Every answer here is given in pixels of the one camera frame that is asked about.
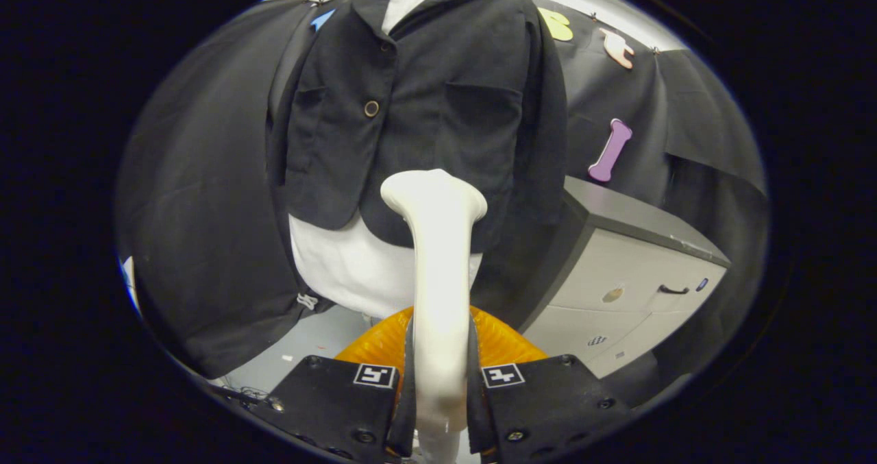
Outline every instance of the paper cutout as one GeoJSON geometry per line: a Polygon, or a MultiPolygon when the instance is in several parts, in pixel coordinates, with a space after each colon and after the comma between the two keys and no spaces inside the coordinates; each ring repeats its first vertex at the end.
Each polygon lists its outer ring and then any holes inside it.
{"type": "Polygon", "coordinates": [[[618,36],[616,33],[605,30],[603,27],[600,28],[600,32],[606,35],[606,39],[604,40],[604,49],[608,53],[608,55],[617,61],[618,64],[622,65],[624,68],[630,70],[633,68],[633,63],[629,59],[624,57],[624,52],[627,51],[633,56],[633,49],[630,46],[627,46],[626,40],[622,36],[618,36]]]}
{"type": "Polygon", "coordinates": [[[545,24],[548,26],[549,32],[551,32],[551,37],[557,40],[571,40],[573,38],[572,29],[567,27],[569,25],[567,17],[545,8],[539,8],[539,12],[542,14],[542,18],[545,19],[545,24]]]}
{"type": "Polygon", "coordinates": [[[320,27],[323,27],[323,24],[325,24],[326,21],[329,20],[329,17],[331,17],[332,14],[334,14],[334,13],[335,13],[335,10],[329,10],[325,14],[322,14],[319,17],[315,18],[313,21],[310,22],[310,24],[312,26],[316,27],[317,30],[320,30],[320,27]]]}
{"type": "Polygon", "coordinates": [[[612,132],[608,136],[604,151],[600,154],[598,161],[588,168],[588,176],[603,183],[612,179],[612,167],[618,160],[624,143],[633,136],[633,130],[617,118],[610,122],[610,127],[612,127],[612,132]]]}

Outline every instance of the blazer button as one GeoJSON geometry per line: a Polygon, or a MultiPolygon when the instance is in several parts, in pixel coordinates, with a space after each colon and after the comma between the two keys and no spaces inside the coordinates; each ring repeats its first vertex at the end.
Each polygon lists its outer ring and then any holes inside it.
{"type": "Polygon", "coordinates": [[[378,105],[377,101],[369,101],[366,103],[366,117],[373,118],[376,114],[378,114],[378,109],[381,107],[378,105]]]}

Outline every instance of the pink bone cutout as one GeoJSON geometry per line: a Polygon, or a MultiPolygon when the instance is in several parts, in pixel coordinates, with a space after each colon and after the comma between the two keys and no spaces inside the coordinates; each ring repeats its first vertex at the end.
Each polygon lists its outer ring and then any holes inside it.
{"type": "Polygon", "coordinates": [[[597,162],[588,168],[589,176],[603,183],[612,179],[612,167],[618,160],[618,155],[621,154],[624,143],[633,136],[633,131],[617,118],[610,122],[610,127],[612,132],[608,136],[604,151],[600,154],[597,162]]]}

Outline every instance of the orange flexible bellows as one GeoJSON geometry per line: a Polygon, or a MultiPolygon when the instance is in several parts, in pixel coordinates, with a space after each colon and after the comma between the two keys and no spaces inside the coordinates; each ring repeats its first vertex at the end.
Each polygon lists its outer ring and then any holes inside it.
{"type": "MultiPolygon", "coordinates": [[[[502,320],[470,306],[478,332],[480,366],[544,360],[548,355],[502,320]]],[[[385,318],[348,345],[336,360],[396,367],[405,372],[405,332],[414,307],[385,318]]]]}

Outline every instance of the white cabinet drawer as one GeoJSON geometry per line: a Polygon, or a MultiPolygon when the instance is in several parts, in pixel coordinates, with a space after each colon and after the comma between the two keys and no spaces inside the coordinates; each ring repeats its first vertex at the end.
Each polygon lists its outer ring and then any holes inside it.
{"type": "Polygon", "coordinates": [[[648,312],[655,307],[695,310],[721,280],[724,270],[675,249],[596,229],[550,305],[626,312],[648,312]],[[694,295],[704,278],[708,285],[694,295]],[[673,290],[688,287],[690,292],[657,296],[662,285],[673,290]]]}
{"type": "Polygon", "coordinates": [[[590,358],[585,365],[596,377],[602,378],[630,361],[646,354],[666,339],[690,317],[690,311],[652,313],[623,339],[590,358]]]}
{"type": "Polygon", "coordinates": [[[711,264],[697,260],[698,264],[692,264],[692,267],[677,272],[677,285],[675,289],[684,290],[688,287],[689,292],[684,295],[673,295],[673,293],[662,293],[655,291],[648,302],[648,310],[650,311],[695,311],[707,298],[710,297],[713,289],[721,282],[724,277],[726,268],[721,265],[711,264]],[[704,287],[698,291],[701,283],[704,287]]]}
{"type": "Polygon", "coordinates": [[[523,336],[549,356],[574,354],[582,361],[606,351],[632,332],[646,313],[570,310],[547,306],[523,336]]]}

